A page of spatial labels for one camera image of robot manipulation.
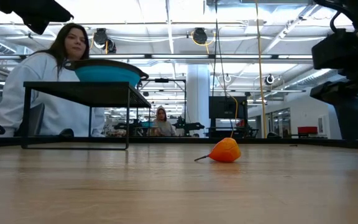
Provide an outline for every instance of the person in background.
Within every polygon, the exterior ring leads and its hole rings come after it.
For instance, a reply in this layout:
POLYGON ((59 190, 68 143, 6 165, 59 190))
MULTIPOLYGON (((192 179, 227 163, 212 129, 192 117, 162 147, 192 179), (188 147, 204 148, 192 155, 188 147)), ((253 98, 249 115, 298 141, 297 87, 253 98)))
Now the person in background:
POLYGON ((173 129, 172 124, 167 121, 167 113, 162 106, 157 108, 157 119, 153 121, 152 127, 152 136, 176 136, 176 132, 173 129))
MULTIPOLYGON (((67 60, 89 59, 90 45, 84 27, 67 24, 47 50, 41 50, 18 64, 6 79, 0 103, 0 125, 13 137, 18 130, 24 107, 23 82, 79 82, 74 71, 67 70, 67 60)), ((88 137, 89 107, 37 91, 32 92, 31 108, 43 103, 44 117, 40 135, 56 136, 66 128, 75 137, 88 137)), ((91 134, 103 137, 104 108, 93 108, 91 134)))

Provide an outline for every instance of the wooden table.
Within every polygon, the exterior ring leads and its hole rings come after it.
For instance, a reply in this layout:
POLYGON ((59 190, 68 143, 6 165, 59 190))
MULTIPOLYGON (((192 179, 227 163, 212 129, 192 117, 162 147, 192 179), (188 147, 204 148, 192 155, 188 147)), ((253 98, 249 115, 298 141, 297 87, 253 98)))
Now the wooden table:
POLYGON ((0 223, 358 223, 358 150, 241 145, 237 163, 193 162, 212 147, 0 148, 0 223))

